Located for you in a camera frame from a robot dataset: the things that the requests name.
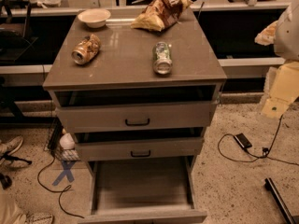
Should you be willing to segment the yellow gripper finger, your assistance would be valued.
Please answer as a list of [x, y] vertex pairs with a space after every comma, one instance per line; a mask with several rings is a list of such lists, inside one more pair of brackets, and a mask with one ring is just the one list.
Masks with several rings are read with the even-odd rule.
[[274, 43], [275, 33], [277, 29], [277, 21], [273, 21], [267, 27], [265, 27], [260, 33], [258, 33], [254, 41], [263, 46], [269, 46]]

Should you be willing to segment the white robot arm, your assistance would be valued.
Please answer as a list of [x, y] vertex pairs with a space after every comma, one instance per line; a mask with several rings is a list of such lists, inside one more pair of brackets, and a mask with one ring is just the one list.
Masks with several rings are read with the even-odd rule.
[[299, 0], [292, 1], [277, 21], [273, 21], [254, 38], [263, 46], [274, 46], [277, 56], [299, 60]]

